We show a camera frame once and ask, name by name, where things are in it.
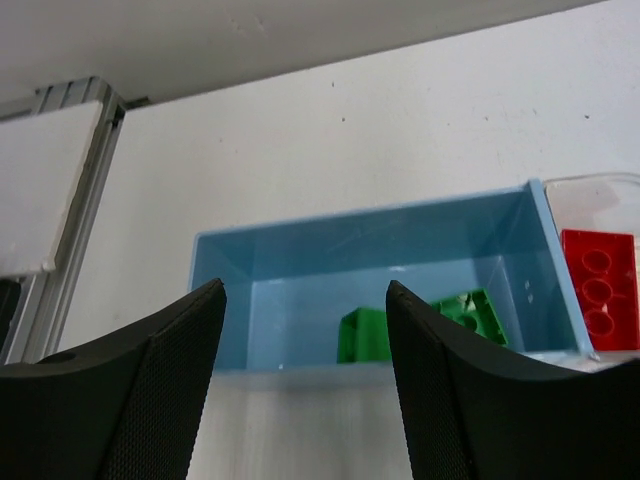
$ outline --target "lego stud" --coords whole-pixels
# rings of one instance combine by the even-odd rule
[[[475,332],[478,329],[478,322],[476,322],[476,319],[470,315],[462,315],[461,317],[458,318],[458,320],[461,321],[462,324],[465,327],[467,327],[469,330],[472,330]]]
[[[584,316],[587,331],[595,337],[606,337],[613,332],[613,318],[600,310],[591,310]]]
[[[595,305],[603,305],[613,296],[611,285],[598,278],[592,278],[584,282],[582,285],[582,293],[587,301]]]
[[[582,265],[591,273],[606,273],[611,267],[611,257],[602,250],[589,250],[582,255]]]

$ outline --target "blue plastic bin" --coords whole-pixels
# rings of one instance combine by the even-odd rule
[[[486,288],[514,350],[592,350],[537,180],[201,233],[191,288],[214,277],[228,296],[218,372],[335,365],[340,319],[383,309],[392,279],[426,301]]]

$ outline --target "red block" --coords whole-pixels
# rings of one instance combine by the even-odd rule
[[[562,248],[593,347],[640,349],[633,235],[563,230]]]

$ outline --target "black mesh surface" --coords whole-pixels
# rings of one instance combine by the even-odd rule
[[[446,353],[415,314],[411,298],[393,284],[387,321],[413,478],[474,478]]]
[[[151,338],[100,478],[186,477],[226,303],[219,283],[209,293]]]

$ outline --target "green lego brick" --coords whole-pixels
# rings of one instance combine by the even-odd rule
[[[483,337],[506,346],[507,337],[485,289],[473,290],[431,303],[445,317]]]
[[[338,363],[391,361],[387,314],[358,308],[340,321]]]

